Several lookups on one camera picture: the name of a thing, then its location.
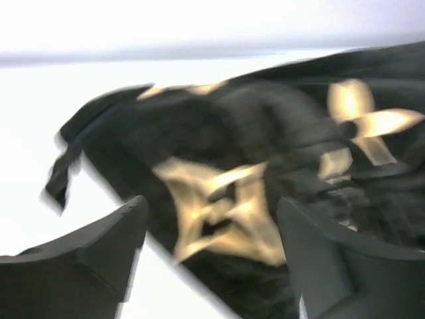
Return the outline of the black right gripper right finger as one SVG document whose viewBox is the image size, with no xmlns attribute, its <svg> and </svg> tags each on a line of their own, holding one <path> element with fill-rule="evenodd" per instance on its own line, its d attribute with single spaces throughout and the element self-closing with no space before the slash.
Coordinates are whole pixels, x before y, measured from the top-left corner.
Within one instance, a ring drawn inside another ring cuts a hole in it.
<svg viewBox="0 0 425 319">
<path fill-rule="evenodd" d="M 278 205 L 301 318 L 424 317 L 424 253 L 350 230 L 283 198 Z"/>
</svg>

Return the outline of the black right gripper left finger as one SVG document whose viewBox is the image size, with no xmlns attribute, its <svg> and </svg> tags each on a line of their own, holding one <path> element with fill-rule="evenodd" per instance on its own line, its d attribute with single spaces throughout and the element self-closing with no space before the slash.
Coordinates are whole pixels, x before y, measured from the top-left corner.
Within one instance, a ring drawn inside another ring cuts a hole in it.
<svg viewBox="0 0 425 319">
<path fill-rule="evenodd" d="M 147 201 L 137 196 L 65 236 L 2 256 L 1 317 L 115 318 L 147 217 Z"/>
</svg>

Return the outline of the black pillowcase with beige flowers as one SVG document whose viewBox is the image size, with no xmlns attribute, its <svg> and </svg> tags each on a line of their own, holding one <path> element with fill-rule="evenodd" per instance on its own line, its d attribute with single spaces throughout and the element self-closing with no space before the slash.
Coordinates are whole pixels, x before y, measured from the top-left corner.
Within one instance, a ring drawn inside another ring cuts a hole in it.
<svg viewBox="0 0 425 319">
<path fill-rule="evenodd" d="M 146 84 L 87 102 L 60 129 L 45 192 L 66 206 L 82 156 L 147 229 L 242 318 L 297 318 L 282 197 L 424 250 L 424 43 L 363 49 L 206 85 Z"/>
</svg>

